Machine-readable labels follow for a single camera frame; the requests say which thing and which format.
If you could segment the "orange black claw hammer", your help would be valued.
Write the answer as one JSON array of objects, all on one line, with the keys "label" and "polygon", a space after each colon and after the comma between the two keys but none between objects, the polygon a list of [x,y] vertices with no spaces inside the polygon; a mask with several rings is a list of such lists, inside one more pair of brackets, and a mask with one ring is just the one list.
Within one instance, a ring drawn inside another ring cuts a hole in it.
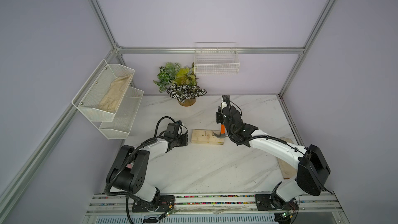
[{"label": "orange black claw hammer", "polygon": [[213,135],[218,139],[224,139],[226,137],[226,129],[224,124],[221,125],[220,131],[213,131]]}]

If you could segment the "pale wooden block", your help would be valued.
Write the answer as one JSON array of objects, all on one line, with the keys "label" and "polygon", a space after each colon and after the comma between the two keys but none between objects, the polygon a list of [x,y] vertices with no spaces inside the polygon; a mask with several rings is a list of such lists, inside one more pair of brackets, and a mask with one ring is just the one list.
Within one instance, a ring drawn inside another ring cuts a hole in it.
[{"label": "pale wooden block", "polygon": [[194,129],[192,131],[191,143],[203,145],[223,145],[224,138],[221,137],[220,131]]}]

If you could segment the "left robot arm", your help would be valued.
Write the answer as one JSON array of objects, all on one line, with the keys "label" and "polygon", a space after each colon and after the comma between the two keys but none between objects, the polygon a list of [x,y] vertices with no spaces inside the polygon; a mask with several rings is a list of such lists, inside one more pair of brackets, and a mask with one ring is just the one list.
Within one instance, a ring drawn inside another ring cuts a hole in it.
[{"label": "left robot arm", "polygon": [[145,209],[154,211],[161,204],[160,190],[146,182],[149,161],[188,145],[188,129],[181,120],[162,117],[155,127],[154,136],[137,147],[124,145],[120,148],[106,177],[103,194],[125,196]]}]

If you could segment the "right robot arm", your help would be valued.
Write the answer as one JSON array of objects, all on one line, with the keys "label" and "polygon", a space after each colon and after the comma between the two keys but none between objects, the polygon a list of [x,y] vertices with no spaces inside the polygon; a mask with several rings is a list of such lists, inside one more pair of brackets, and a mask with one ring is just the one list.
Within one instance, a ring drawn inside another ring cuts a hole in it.
[{"label": "right robot arm", "polygon": [[216,123],[224,125],[229,139],[237,146],[265,151],[296,170],[295,176],[278,183],[267,195],[265,202],[269,208],[282,210],[303,194],[321,195],[331,169],[319,147],[288,143],[243,122],[241,117],[240,108],[231,102],[229,95],[223,95],[216,112]]}]

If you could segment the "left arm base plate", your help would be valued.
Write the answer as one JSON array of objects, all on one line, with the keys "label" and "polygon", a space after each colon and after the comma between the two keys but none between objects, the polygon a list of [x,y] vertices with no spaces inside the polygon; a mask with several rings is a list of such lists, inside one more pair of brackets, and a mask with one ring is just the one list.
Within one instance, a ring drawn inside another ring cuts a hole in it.
[{"label": "left arm base plate", "polygon": [[171,210],[175,204],[175,196],[172,195],[160,195],[155,197],[153,201],[148,202],[139,200],[133,203],[131,208],[134,213],[150,213],[150,212],[166,212]]}]

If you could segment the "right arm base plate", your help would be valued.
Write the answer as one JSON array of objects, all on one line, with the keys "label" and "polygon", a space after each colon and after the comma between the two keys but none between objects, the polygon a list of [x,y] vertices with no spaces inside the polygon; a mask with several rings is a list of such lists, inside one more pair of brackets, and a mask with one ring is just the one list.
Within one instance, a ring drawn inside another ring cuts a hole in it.
[{"label": "right arm base plate", "polygon": [[255,202],[259,211],[296,211],[298,208],[295,198],[286,202],[273,194],[256,194]]}]

